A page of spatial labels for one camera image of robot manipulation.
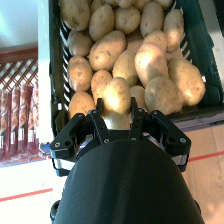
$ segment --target crate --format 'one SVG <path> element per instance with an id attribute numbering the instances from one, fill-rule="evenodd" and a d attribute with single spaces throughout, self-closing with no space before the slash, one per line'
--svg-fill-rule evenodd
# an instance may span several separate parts
<path id="1" fill-rule="evenodd" d="M 199 2 L 178 0 L 173 2 L 171 8 L 183 11 L 185 33 L 181 51 L 183 56 L 200 70 L 206 82 L 206 93 L 196 107 L 183 108 L 180 113 L 170 115 L 169 118 L 178 124 L 178 122 L 221 114 L 224 109 L 223 87 L 212 52 L 213 42 L 207 32 Z M 71 57 L 67 47 L 70 29 L 60 18 L 58 0 L 49 1 L 49 19 L 52 130 L 56 136 L 68 122 L 68 106 L 73 94 L 67 79 L 67 65 Z M 142 37 L 138 31 L 135 31 L 127 36 L 127 42 L 129 49 L 137 51 Z"/>

